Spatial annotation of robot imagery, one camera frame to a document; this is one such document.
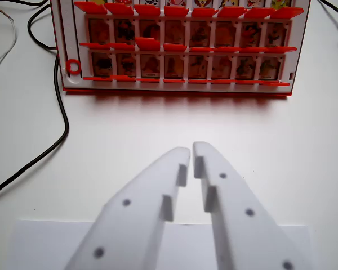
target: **red ring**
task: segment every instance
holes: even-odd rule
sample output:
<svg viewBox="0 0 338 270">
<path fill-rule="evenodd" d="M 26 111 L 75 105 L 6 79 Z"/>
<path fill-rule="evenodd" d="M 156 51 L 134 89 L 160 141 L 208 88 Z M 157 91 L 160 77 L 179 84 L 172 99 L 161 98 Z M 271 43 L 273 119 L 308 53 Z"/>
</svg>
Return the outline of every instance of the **red ring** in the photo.
<svg viewBox="0 0 338 270">
<path fill-rule="evenodd" d="M 72 67 L 71 67 L 71 63 L 74 63 L 74 64 L 77 64 L 78 65 L 78 69 L 73 71 L 72 70 Z M 80 74 L 81 72 L 81 64 L 78 60 L 76 59 L 69 59 L 67 62 L 66 62 L 66 70 L 68 71 L 68 73 L 70 74 L 73 74 L 73 75 L 78 75 Z"/>
</svg>

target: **screw hole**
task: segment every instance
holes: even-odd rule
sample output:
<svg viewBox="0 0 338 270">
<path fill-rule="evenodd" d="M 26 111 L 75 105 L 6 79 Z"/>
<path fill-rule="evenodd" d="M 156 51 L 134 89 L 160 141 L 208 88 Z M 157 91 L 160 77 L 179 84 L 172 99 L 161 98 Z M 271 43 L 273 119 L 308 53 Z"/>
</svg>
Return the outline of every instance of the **screw hole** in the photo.
<svg viewBox="0 0 338 270">
<path fill-rule="evenodd" d="M 94 257 L 95 257 L 96 259 L 101 258 L 103 255 L 104 255 L 104 249 L 103 249 L 102 247 L 97 247 L 97 248 L 94 250 Z"/>
<path fill-rule="evenodd" d="M 283 268 L 285 270 L 293 270 L 294 269 L 293 264 L 291 262 L 288 262 L 288 261 L 285 261 L 283 263 Z"/>
<path fill-rule="evenodd" d="M 123 200 L 123 205 L 124 206 L 129 206 L 130 204 L 131 204 L 131 200 L 129 200 L 129 199 Z"/>
<path fill-rule="evenodd" d="M 246 214 L 247 214 L 248 216 L 250 216 L 250 217 L 253 217 L 253 216 L 254 216 L 254 211 L 253 211 L 251 208 L 248 208 L 248 209 L 246 210 Z"/>
</svg>

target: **guess who game board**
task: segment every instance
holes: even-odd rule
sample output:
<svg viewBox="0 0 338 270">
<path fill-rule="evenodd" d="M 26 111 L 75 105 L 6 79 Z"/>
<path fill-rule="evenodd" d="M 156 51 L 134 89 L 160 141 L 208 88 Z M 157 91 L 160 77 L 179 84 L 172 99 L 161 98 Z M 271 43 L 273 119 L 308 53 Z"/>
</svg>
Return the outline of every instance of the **guess who game board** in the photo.
<svg viewBox="0 0 338 270">
<path fill-rule="evenodd" d="M 310 0 L 51 0 L 66 91 L 290 96 Z"/>
</svg>

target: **cartoon character image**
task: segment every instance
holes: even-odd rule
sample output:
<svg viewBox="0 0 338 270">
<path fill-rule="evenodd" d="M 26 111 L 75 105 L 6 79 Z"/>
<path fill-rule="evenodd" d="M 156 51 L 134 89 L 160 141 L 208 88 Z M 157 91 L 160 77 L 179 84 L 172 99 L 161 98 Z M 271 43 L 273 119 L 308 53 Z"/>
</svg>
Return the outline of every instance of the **cartoon character image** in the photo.
<svg viewBox="0 0 338 270">
<path fill-rule="evenodd" d="M 191 56 L 195 57 L 190 64 L 189 75 L 195 78 L 205 78 L 207 75 L 207 61 L 204 60 L 203 55 Z"/>
<path fill-rule="evenodd" d="M 262 7 L 264 5 L 263 0 L 248 0 L 247 6 L 248 7 Z"/>
<path fill-rule="evenodd" d="M 212 0 L 194 0 L 194 3 L 198 6 L 198 7 L 206 7 L 209 4 L 212 3 Z"/>
<path fill-rule="evenodd" d="M 146 72 L 146 73 L 159 73 L 159 61 L 156 57 L 152 56 L 150 57 L 147 62 L 145 63 L 144 68 L 142 69 L 142 71 Z"/>
<path fill-rule="evenodd" d="M 131 0 L 114 0 L 114 3 L 126 4 L 127 6 L 131 5 Z"/>
<path fill-rule="evenodd" d="M 89 19 L 89 26 L 90 42 L 109 42 L 109 25 L 103 19 Z"/>
<path fill-rule="evenodd" d="M 250 78 L 254 74 L 255 65 L 249 58 L 240 59 L 240 64 L 237 67 L 237 75 L 239 78 Z"/>
<path fill-rule="evenodd" d="M 168 0 L 166 5 L 186 7 L 186 0 Z"/>
<path fill-rule="evenodd" d="M 143 38 L 154 38 L 158 41 L 160 38 L 160 26 L 157 24 L 148 25 L 143 31 Z"/>
<path fill-rule="evenodd" d="M 193 47 L 206 47 L 209 44 L 209 33 L 210 28 L 207 26 L 206 22 L 199 22 L 199 27 L 192 22 L 192 36 L 190 37 L 190 46 Z"/>
<path fill-rule="evenodd" d="M 135 38 L 134 26 L 130 20 L 119 20 L 117 25 L 117 38 L 124 39 L 124 42 L 131 43 Z"/>
<path fill-rule="evenodd" d="M 158 0 L 145 0 L 145 5 L 154 5 L 156 6 L 158 4 Z"/>
<path fill-rule="evenodd" d="M 270 7 L 278 10 L 282 7 L 290 7 L 291 0 L 272 0 L 270 3 Z"/>
<path fill-rule="evenodd" d="M 131 56 L 131 54 L 124 53 L 122 55 L 120 64 L 124 69 L 124 74 L 135 74 L 135 59 Z"/>
<path fill-rule="evenodd" d="M 232 63 L 227 56 L 215 56 L 212 67 L 212 78 L 228 78 L 230 76 L 230 68 Z"/>
<path fill-rule="evenodd" d="M 239 5 L 239 0 L 221 0 L 220 7 L 236 7 Z"/>
<path fill-rule="evenodd" d="M 267 46 L 280 46 L 284 42 L 285 32 L 283 24 L 268 24 Z"/>
<path fill-rule="evenodd" d="M 89 2 L 94 2 L 97 5 L 103 5 L 108 2 L 108 0 L 90 0 Z"/>
<path fill-rule="evenodd" d="M 181 21 L 165 22 L 165 43 L 183 44 L 184 43 L 185 26 Z"/>
<path fill-rule="evenodd" d="M 257 23 L 249 23 L 243 24 L 242 30 L 242 40 L 241 47 L 255 47 L 259 41 L 258 33 L 260 33 L 261 29 L 258 28 Z"/>
<path fill-rule="evenodd" d="M 235 27 L 231 22 L 218 22 L 215 30 L 215 47 L 233 46 Z"/>
<path fill-rule="evenodd" d="M 93 53 L 92 63 L 94 76 L 107 77 L 112 74 L 113 64 L 112 59 L 106 53 Z"/>
</svg>

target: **gripper jaw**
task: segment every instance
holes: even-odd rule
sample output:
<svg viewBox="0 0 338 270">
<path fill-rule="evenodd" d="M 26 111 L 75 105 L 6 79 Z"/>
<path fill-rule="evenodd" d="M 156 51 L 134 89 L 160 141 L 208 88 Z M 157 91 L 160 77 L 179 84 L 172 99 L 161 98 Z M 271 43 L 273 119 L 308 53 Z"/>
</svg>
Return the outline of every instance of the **gripper jaw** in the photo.
<svg viewBox="0 0 338 270">
<path fill-rule="evenodd" d="M 218 270 L 310 270 L 242 177 L 209 143 L 193 145 L 194 177 L 211 213 Z"/>
<path fill-rule="evenodd" d="M 103 207 L 66 270 L 155 270 L 165 221 L 186 185 L 190 150 L 175 148 Z"/>
</svg>

